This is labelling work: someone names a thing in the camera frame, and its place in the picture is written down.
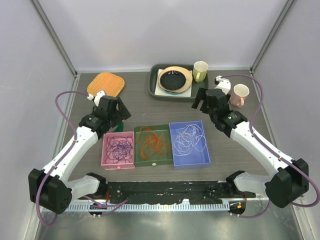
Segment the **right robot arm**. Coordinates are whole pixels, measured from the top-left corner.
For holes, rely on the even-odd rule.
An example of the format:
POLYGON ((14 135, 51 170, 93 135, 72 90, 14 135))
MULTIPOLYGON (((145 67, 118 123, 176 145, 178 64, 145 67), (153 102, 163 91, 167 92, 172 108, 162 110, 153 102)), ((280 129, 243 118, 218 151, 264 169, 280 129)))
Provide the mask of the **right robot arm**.
POLYGON ((221 89, 199 88, 192 108, 209 115, 217 130, 243 146, 266 170, 267 175, 254 175, 237 171, 230 175, 226 193, 233 198, 243 192, 264 195, 279 208, 305 194, 309 182, 301 174, 309 173, 309 166, 303 159, 294 160, 274 147, 254 128, 247 118, 237 110, 231 110, 229 95, 221 89))

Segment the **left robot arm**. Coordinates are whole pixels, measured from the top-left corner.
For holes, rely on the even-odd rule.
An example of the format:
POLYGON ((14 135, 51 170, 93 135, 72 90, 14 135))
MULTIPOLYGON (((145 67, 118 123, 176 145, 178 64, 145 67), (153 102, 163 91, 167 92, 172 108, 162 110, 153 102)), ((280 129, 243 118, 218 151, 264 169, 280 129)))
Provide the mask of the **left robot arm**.
POLYGON ((92 112, 84 116, 75 134, 60 153, 41 170, 28 175, 30 200, 53 213, 62 214, 69 204, 91 195, 100 200, 107 192, 107 180, 95 173, 70 181, 70 175, 85 153, 110 129, 131 117, 119 97, 102 96, 92 112))

